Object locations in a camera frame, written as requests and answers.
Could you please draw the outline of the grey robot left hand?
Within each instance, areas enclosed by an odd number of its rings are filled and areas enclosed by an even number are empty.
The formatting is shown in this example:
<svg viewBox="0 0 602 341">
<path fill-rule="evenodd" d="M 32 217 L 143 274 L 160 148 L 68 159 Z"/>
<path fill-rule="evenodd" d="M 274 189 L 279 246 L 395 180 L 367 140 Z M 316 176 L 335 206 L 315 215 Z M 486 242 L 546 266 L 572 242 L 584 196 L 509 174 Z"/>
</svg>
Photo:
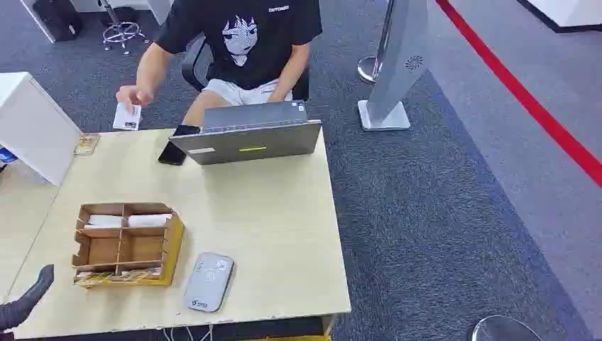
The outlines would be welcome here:
<svg viewBox="0 0 602 341">
<path fill-rule="evenodd" d="M 1 304 L 1 331 L 18 327 L 39 303 L 54 282 L 54 265 L 45 265 L 36 282 L 17 300 Z"/>
</svg>

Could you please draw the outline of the person's right hand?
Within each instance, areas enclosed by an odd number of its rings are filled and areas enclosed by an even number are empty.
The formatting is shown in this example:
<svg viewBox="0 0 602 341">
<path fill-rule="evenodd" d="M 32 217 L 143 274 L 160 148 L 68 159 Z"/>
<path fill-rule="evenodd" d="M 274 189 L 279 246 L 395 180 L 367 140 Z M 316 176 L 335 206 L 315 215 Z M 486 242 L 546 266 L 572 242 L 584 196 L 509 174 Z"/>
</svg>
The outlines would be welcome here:
<svg viewBox="0 0 602 341">
<path fill-rule="evenodd" d="M 116 93 L 116 100 L 123 103 L 127 111 L 133 114 L 136 105 L 147 105 L 154 100 L 154 92 L 138 85 L 124 85 Z"/>
</svg>

